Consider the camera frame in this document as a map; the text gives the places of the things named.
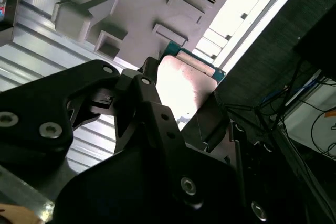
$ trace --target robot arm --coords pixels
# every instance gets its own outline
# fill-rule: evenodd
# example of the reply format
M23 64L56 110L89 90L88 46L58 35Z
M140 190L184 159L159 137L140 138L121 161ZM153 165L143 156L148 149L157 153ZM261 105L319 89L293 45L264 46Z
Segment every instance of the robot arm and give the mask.
M198 126L208 153L185 144L195 128L183 137L161 104L157 66L149 58L142 73L119 75L95 60L0 94L0 162L38 171L42 187L50 176L41 171L60 168L76 128L101 114L115 117L116 153L67 183L52 223L305 222L284 159L264 143L251 145L235 122L217 116L208 128ZM215 93L202 108L228 118Z

